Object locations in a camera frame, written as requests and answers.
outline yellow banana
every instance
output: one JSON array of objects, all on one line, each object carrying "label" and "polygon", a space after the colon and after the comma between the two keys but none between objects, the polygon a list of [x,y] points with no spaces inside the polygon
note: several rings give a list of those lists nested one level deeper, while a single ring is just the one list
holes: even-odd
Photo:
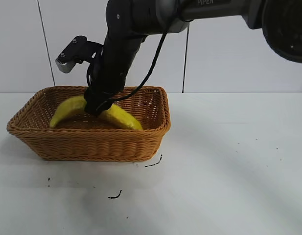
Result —
[{"label": "yellow banana", "polygon": [[[55,128],[60,121],[75,114],[84,113],[86,104],[87,102],[83,95],[66,99],[57,107],[57,110],[49,123],[50,128]],[[110,109],[103,111],[99,118],[122,129],[143,130],[140,122],[134,116],[115,104],[113,104]]]}]

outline black robotic arm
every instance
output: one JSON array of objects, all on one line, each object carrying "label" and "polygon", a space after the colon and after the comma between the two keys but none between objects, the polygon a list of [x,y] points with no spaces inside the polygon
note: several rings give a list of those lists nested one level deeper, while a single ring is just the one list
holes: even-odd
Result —
[{"label": "black robotic arm", "polygon": [[148,35],[162,34],[162,39],[137,90],[151,75],[167,33],[183,31],[191,20],[234,15],[241,15],[250,29],[263,28],[277,54],[302,63],[302,0],[109,0],[104,45],[78,36],[56,62],[63,72],[70,72],[75,63],[90,63],[86,112],[98,115],[117,100],[112,97],[123,90],[132,61]]}]

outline table surface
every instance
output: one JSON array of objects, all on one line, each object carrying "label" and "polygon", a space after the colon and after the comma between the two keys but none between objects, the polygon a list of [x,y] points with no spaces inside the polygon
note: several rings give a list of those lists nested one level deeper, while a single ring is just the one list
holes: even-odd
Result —
[{"label": "table surface", "polygon": [[0,235],[302,235],[302,93],[170,94],[134,164],[40,160],[6,131],[31,96],[0,94]]}]

